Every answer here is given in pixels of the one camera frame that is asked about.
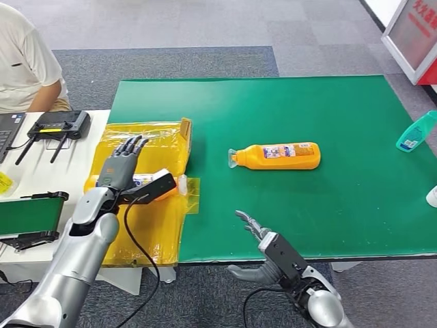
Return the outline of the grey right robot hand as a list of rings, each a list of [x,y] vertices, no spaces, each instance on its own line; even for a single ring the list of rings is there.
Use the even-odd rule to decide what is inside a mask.
[[[258,242],[258,250],[264,255],[264,263],[257,269],[242,269],[234,264],[227,267],[233,277],[246,282],[271,285],[282,279],[295,282],[299,279],[299,270],[305,270],[308,264],[282,235],[272,232],[242,210],[235,214],[246,223]]]

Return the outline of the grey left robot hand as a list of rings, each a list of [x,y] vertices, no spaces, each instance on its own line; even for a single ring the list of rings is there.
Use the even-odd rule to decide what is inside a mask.
[[[116,190],[128,190],[136,186],[134,174],[139,155],[149,141],[142,135],[128,137],[115,148],[103,164],[97,187],[110,187]]]

